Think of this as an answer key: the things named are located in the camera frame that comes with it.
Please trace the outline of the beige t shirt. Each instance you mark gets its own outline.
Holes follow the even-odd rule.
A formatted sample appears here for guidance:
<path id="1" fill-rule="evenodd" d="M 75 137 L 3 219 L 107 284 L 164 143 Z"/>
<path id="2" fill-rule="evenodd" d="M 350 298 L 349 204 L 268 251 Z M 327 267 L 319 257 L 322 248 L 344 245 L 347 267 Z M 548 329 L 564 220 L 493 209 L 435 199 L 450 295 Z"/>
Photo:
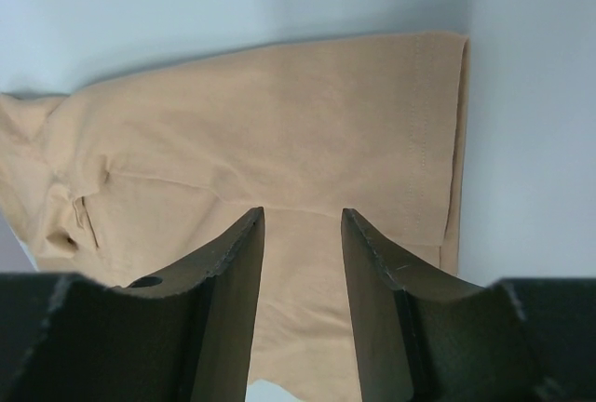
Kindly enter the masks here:
<path id="1" fill-rule="evenodd" d="M 39 270 L 126 286 L 263 208 L 249 378 L 357 401 L 341 214 L 456 272 L 468 60 L 457 33 L 373 35 L 5 95 L 1 210 Z"/>

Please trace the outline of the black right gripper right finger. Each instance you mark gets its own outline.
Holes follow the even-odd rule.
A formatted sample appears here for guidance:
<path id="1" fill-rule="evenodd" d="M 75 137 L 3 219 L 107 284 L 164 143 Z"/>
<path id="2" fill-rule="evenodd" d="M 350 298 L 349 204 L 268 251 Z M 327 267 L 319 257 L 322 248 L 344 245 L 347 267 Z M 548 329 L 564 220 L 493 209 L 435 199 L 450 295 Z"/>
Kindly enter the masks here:
<path id="1" fill-rule="evenodd" d="M 479 287 L 416 257 L 353 209 L 341 222 L 366 401 L 591 401 L 595 282 Z"/>

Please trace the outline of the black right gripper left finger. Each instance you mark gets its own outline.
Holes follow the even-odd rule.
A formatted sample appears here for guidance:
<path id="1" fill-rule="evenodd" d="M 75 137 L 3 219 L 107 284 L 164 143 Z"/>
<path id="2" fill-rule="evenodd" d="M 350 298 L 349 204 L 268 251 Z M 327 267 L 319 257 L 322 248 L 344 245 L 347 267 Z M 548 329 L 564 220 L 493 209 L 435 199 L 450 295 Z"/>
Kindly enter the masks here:
<path id="1" fill-rule="evenodd" d="M 125 288 L 2 275 L 2 399 L 243 400 L 263 256 L 264 211 L 253 208 Z"/>

